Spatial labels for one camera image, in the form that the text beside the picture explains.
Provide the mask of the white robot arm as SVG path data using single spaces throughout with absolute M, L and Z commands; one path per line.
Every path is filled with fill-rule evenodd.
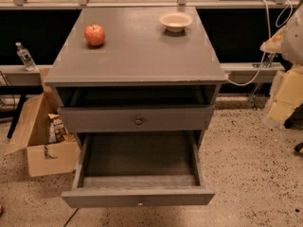
M 264 124 L 275 128 L 285 123 L 303 104 L 303 5 L 278 32 L 263 43 L 260 50 L 280 53 L 293 66 L 287 72 L 277 72 L 266 102 Z

